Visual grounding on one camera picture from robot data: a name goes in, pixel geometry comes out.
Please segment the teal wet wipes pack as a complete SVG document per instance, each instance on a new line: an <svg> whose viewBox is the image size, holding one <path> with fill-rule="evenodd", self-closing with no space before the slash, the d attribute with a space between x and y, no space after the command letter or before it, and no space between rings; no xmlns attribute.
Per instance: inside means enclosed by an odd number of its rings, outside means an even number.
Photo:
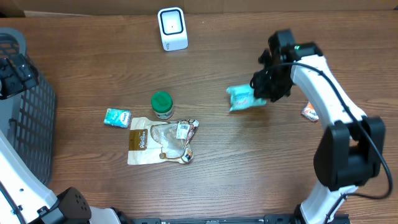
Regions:
<svg viewBox="0 0 398 224"><path fill-rule="evenodd" d="M230 95L230 111L245 110L251 107L264 106L267 101L254 96L254 89L250 84L230 86L226 89Z"/></svg>

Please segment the orange tissue pack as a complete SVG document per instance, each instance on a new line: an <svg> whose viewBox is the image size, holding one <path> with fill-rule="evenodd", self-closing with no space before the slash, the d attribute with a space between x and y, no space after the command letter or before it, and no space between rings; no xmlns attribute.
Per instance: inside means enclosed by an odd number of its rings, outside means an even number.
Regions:
<svg viewBox="0 0 398 224"><path fill-rule="evenodd" d="M307 103L301 114L310 121L317 122L319 120L319 117L310 102Z"/></svg>

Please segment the teal tissue pack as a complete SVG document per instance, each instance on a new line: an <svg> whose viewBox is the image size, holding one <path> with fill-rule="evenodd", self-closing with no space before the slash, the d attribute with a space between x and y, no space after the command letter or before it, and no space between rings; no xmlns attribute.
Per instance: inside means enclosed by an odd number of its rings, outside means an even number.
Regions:
<svg viewBox="0 0 398 224"><path fill-rule="evenodd" d="M106 115L103 123L108 126L127 128L130 123L131 115L131 112L127 110L108 108L106 110Z"/></svg>

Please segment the green lid jar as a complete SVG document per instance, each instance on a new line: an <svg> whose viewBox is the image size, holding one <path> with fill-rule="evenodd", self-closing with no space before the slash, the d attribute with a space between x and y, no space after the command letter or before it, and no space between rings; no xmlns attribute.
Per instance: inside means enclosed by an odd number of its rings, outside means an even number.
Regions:
<svg viewBox="0 0 398 224"><path fill-rule="evenodd" d="M151 106L159 119L169 119L174 113L172 97L165 91L159 91L152 96Z"/></svg>

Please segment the beige snack pouch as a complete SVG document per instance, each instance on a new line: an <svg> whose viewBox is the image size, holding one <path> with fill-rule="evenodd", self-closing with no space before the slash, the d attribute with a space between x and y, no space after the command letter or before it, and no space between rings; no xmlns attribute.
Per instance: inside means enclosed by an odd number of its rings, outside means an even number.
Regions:
<svg viewBox="0 0 398 224"><path fill-rule="evenodd" d="M190 141L199 121L151 121L146 117L133 118L129 133L129 165L178 162L188 164L193 159Z"/></svg>

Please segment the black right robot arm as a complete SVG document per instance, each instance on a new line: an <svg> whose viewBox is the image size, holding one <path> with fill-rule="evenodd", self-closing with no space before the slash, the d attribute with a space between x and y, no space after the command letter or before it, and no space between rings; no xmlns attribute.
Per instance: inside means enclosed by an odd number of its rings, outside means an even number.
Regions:
<svg viewBox="0 0 398 224"><path fill-rule="evenodd" d="M314 42L297 44L291 30L279 30L258 62L250 86L254 97L275 102L296 85L312 104L323 126L313 157L317 182L291 215L265 215L265 223L349 223L336 215L349 197L384 200L391 196L393 178L382 156L386 127L356 106L330 71Z"/></svg>

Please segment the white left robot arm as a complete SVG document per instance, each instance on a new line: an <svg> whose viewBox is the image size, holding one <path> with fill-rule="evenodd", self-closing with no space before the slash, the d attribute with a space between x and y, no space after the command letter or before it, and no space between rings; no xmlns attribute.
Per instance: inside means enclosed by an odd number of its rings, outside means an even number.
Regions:
<svg viewBox="0 0 398 224"><path fill-rule="evenodd" d="M120 223L74 187L56 195L52 174L56 97L24 54L1 55L1 223Z"/></svg>

